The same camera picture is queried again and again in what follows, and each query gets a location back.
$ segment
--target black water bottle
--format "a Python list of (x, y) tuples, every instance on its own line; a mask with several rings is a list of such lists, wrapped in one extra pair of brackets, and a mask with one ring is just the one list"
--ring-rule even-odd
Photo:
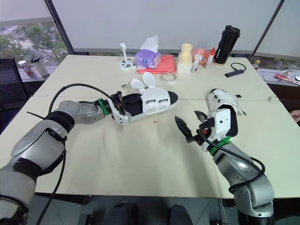
[(222, 32), (222, 38), (219, 42), (216, 54), (214, 56), (215, 64), (222, 66), (233, 49), (233, 46), (240, 36), (240, 30), (231, 25), (227, 25)]

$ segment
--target white desk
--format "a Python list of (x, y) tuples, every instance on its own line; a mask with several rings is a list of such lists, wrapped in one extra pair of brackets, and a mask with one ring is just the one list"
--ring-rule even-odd
[[(122, 89), (122, 84), (129, 83), (133, 78), (141, 79), (142, 75), (135, 71), (122, 71), (117, 63), (122, 57), (113, 56), (80, 56), (69, 55), (59, 67), (45, 81), (35, 96), (54, 96), (64, 85), (70, 83), (86, 83), (96, 86), (108, 94), (121, 90), (123, 94), (132, 93), (132, 88)], [(247, 69), (245, 73), (231, 78), (224, 76), (233, 71), (230, 64), (243, 63)], [(243, 100), (267, 100), (276, 97), (268, 85), (254, 70), (246, 58), (228, 58), (226, 65), (219, 67), (212, 65), (209, 69), (199, 67), (191, 76), (179, 76), (172, 84), (166, 84), (154, 75), (157, 86), (174, 91), (180, 99), (207, 99), (212, 88), (221, 88), (232, 94), (242, 95)], [(65, 90), (62, 97), (101, 97), (94, 90), (86, 88), (71, 88)]]
[[(9, 161), (15, 143), (40, 121), (26, 111), (45, 116), (52, 97), (63, 85), (88, 83), (113, 94), (121, 84), (141, 77), (119, 71), (116, 63), (120, 59), (68, 56), (0, 135), (0, 167)], [(213, 88), (241, 94), (239, 104), (247, 116), (238, 117), (239, 135), (233, 143), (265, 164), (275, 197), (300, 197), (300, 128), (276, 97), (266, 100), (274, 94), (246, 59), (228, 61), (224, 67), (213, 66), (211, 71), (200, 69), (189, 78), (179, 77), (169, 87), (155, 75), (157, 86), (175, 91), (181, 99), (205, 99)], [(234, 61), (244, 63), (248, 73), (225, 78)], [(122, 92), (132, 93), (132, 89)], [(71, 88), (61, 96), (54, 109), (63, 100), (102, 98), (84, 87)], [(207, 113), (207, 102), (180, 100), (175, 108), (127, 127), (117, 125), (110, 116), (93, 125), (75, 126), (68, 135), (67, 165), (58, 193), (232, 198), (229, 184), (211, 155), (195, 143), (187, 144), (176, 127), (175, 115), (195, 131), (199, 121), (194, 110)], [(37, 192), (52, 192), (59, 173), (60, 166), (38, 178)]]
[[(40, 121), (26, 111), (46, 115), (51, 99), (31, 97), (0, 135), (0, 167), (10, 159), (15, 143)], [(53, 108), (63, 100), (95, 98), (59, 97)], [(265, 164), (275, 197), (300, 197), (300, 128), (279, 101), (239, 103), (247, 116), (238, 117), (239, 135), (233, 143)], [(206, 113), (207, 102), (180, 100), (175, 108), (127, 127), (117, 125), (111, 116), (75, 126), (68, 135), (58, 193), (232, 198), (211, 155), (196, 143), (187, 144), (176, 127), (175, 115), (195, 132), (199, 121), (194, 110)], [(52, 192), (59, 173), (60, 166), (39, 177), (37, 192)]]

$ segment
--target white lid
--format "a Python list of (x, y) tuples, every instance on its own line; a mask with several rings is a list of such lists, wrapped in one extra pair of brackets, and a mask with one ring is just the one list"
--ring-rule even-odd
[(142, 75), (142, 79), (144, 80), (144, 83), (147, 86), (154, 86), (156, 84), (156, 81), (155, 81), (152, 73), (144, 72), (144, 74)]
[(22, 65), (22, 64), (25, 64), (25, 63), (26, 63), (25, 60), (21, 60), (21, 61), (18, 62), (19, 65)]
[(142, 89), (145, 87), (145, 85), (138, 79), (132, 79), (130, 82), (131, 87), (134, 89)]

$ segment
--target office chair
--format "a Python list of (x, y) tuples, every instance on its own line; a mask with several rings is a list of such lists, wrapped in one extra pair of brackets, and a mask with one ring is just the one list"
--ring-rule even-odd
[(15, 58), (0, 59), (0, 106), (2, 110), (22, 107), (29, 95), (27, 94)]

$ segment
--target tissue box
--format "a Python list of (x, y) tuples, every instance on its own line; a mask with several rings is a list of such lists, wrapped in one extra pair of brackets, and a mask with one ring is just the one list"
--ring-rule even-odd
[(161, 61), (160, 52), (153, 52), (147, 49), (141, 49), (135, 54), (135, 63), (142, 67), (155, 69)]

